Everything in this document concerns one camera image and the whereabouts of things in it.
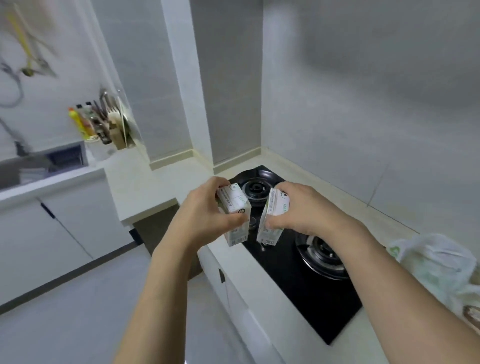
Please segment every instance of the wall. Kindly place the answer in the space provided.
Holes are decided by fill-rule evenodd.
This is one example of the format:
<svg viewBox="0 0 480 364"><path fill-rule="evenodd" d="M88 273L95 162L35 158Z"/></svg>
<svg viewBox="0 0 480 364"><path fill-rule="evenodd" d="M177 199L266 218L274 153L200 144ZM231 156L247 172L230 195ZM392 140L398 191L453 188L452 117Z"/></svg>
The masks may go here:
<svg viewBox="0 0 480 364"><path fill-rule="evenodd" d="M80 140L67 108L97 98L104 77L75 7L62 0L23 0L20 6L35 34L53 48L54 53L45 48L42 51L57 77L22 75L22 103L13 109L0 107L0 117L33 150ZM24 52L10 34L2 13L0 54L15 70L25 66ZM17 95L15 82L0 73L0 103L10 103ZM0 128L0 160L15 156L12 140Z"/></svg>
<svg viewBox="0 0 480 364"><path fill-rule="evenodd" d="M189 0L162 0L173 61L193 148L213 163Z"/></svg>
<svg viewBox="0 0 480 364"><path fill-rule="evenodd" d="M213 162L260 146L262 0L191 0Z"/></svg>
<svg viewBox="0 0 480 364"><path fill-rule="evenodd" d="M160 0L92 0L150 160L192 147Z"/></svg>
<svg viewBox="0 0 480 364"><path fill-rule="evenodd" d="M480 257L479 10L265 1L262 145Z"/></svg>

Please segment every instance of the black stove top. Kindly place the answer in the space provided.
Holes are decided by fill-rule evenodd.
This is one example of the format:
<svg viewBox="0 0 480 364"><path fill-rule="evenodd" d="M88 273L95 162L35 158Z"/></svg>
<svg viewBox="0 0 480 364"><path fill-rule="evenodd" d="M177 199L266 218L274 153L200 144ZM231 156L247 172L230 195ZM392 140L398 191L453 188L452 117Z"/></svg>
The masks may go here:
<svg viewBox="0 0 480 364"><path fill-rule="evenodd" d="M282 181L281 177L264 166L244 171L230 180L242 187L252 205L251 230L243 245L330 345L361 308L361 302L346 271L341 274L319 273L318 269L307 263L302 249L297 248L299 241L306 241L305 235L285 229L275 246L262 246L256 241L258 222L270 188ZM341 265L335 253L321 239L315 238L311 245L307 255L319 257L327 265Z"/></svg>

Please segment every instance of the stainless steel sink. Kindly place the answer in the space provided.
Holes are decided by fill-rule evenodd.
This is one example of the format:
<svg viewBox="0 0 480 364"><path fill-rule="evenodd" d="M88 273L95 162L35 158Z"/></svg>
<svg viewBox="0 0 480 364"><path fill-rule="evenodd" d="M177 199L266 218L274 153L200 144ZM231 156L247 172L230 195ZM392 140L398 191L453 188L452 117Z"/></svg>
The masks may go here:
<svg viewBox="0 0 480 364"><path fill-rule="evenodd" d="M83 142L0 161L0 191L87 165Z"/></svg>

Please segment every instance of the white carton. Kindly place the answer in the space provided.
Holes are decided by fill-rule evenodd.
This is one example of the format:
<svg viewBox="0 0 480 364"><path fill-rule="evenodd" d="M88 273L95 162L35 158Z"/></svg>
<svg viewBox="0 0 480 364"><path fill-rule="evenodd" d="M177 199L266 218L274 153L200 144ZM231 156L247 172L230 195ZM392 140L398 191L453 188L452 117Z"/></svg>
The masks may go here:
<svg viewBox="0 0 480 364"><path fill-rule="evenodd" d="M281 215L288 211L290 207L290 197L285 192L272 188L268 195L267 203L265 204L262 217L260 218L260 225L258 227L257 241L259 243L276 245L278 238L282 234L283 229L267 229L265 223L270 216Z"/></svg>
<svg viewBox="0 0 480 364"><path fill-rule="evenodd" d="M230 186L220 187L216 191L216 195L220 200L221 210L226 214L243 213L247 214L247 221L235 230L231 230L225 234L228 246L234 246L238 243L242 243L248 239L248 228L250 225L250 212L252 206L250 202L241 190L238 183L231 184Z"/></svg>

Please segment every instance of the white plastic bag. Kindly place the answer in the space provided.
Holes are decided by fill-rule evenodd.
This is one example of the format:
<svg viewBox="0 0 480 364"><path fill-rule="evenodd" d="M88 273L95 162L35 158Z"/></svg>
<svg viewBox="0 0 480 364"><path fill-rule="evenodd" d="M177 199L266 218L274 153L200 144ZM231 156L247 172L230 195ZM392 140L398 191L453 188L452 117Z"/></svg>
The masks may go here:
<svg viewBox="0 0 480 364"><path fill-rule="evenodd" d="M477 260L469 249L444 235L427 234L394 241L388 252L480 334L480 285L471 282Z"/></svg>

